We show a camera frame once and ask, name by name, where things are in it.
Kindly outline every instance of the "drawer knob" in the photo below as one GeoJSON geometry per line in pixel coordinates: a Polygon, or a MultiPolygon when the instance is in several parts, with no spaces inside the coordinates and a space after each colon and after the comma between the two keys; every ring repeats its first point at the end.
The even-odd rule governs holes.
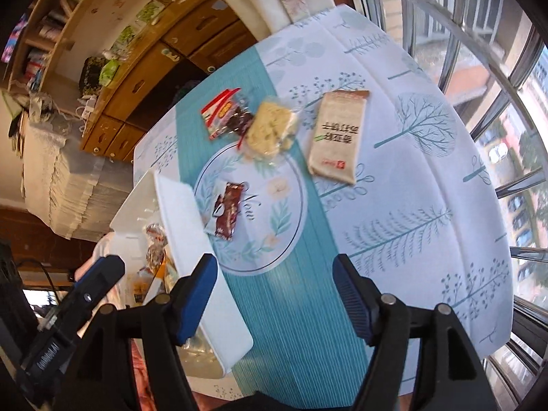
{"type": "Polygon", "coordinates": [[[132,93],[135,94],[137,93],[137,91],[139,91],[141,89],[141,87],[145,84],[145,81],[144,80],[140,80],[138,81],[135,86],[133,87],[133,91],[132,93]]]}
{"type": "Polygon", "coordinates": [[[162,55],[166,56],[168,59],[173,60],[174,62],[178,62],[180,60],[180,57],[177,54],[173,54],[167,48],[162,49],[162,55]]]}

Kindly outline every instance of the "white storage bin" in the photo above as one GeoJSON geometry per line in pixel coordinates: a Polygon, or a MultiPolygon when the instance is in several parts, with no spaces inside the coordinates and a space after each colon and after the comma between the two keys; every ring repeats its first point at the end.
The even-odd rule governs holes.
{"type": "MultiPolygon", "coordinates": [[[[158,207],[180,277],[190,275],[204,253],[215,254],[203,231],[192,188],[150,170],[110,223],[116,232],[111,252],[119,254],[126,267],[122,287],[146,261],[148,242],[143,227],[158,207]]],[[[149,292],[147,299],[153,298],[154,293],[149,292]]],[[[200,346],[203,353],[199,354],[202,352],[200,348],[197,352],[179,348],[185,373],[209,379],[221,378],[229,373],[253,346],[253,338],[220,269],[196,337],[191,340],[194,340],[194,349],[200,346]]]]}

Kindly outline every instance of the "wall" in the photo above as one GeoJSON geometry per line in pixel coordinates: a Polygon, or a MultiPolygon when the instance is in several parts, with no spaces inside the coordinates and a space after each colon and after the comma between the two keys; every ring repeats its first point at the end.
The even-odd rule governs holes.
{"type": "Polygon", "coordinates": [[[8,129],[12,119],[0,97],[0,206],[25,208],[21,197],[23,161],[12,151],[8,129]]]}

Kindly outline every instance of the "metal screw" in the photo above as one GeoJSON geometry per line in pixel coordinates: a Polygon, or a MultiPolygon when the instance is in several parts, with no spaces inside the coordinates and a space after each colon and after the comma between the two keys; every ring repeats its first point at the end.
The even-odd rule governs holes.
{"type": "Polygon", "coordinates": [[[451,311],[452,311],[451,306],[449,306],[448,304],[441,303],[438,306],[438,312],[442,313],[443,315],[450,315],[451,311]]]}
{"type": "Polygon", "coordinates": [[[112,312],[114,312],[114,306],[112,304],[104,304],[99,309],[99,313],[102,315],[108,315],[112,312]]]}
{"type": "Polygon", "coordinates": [[[171,297],[169,296],[169,294],[160,294],[156,298],[154,298],[154,301],[158,304],[167,304],[169,303],[170,299],[171,297]]]}
{"type": "Polygon", "coordinates": [[[393,296],[392,294],[383,294],[380,296],[380,300],[384,304],[389,304],[390,306],[392,306],[393,304],[396,304],[396,297],[393,296]]]}

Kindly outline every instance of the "table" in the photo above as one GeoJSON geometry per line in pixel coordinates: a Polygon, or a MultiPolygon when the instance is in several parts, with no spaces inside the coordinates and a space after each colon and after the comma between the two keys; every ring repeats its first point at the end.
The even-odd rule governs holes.
{"type": "MultiPolygon", "coordinates": [[[[347,6],[283,29],[202,82],[135,148],[135,179],[151,166],[193,185],[200,208],[216,177],[245,180],[259,195],[258,225],[245,211],[237,224],[245,239],[212,239],[254,337],[233,370],[244,394],[298,408],[352,402],[372,350],[334,289],[338,253],[409,305],[450,304],[480,357],[510,337],[509,246],[478,150],[415,61],[347,6]],[[226,87],[242,87],[251,108],[278,95],[303,109],[298,147],[275,173],[239,158],[230,138],[207,139],[199,110],[226,87]],[[326,91],[361,88],[371,97],[357,184],[311,177],[317,103],[326,91]]],[[[417,357],[414,341],[401,394],[413,389],[417,357]]]]}

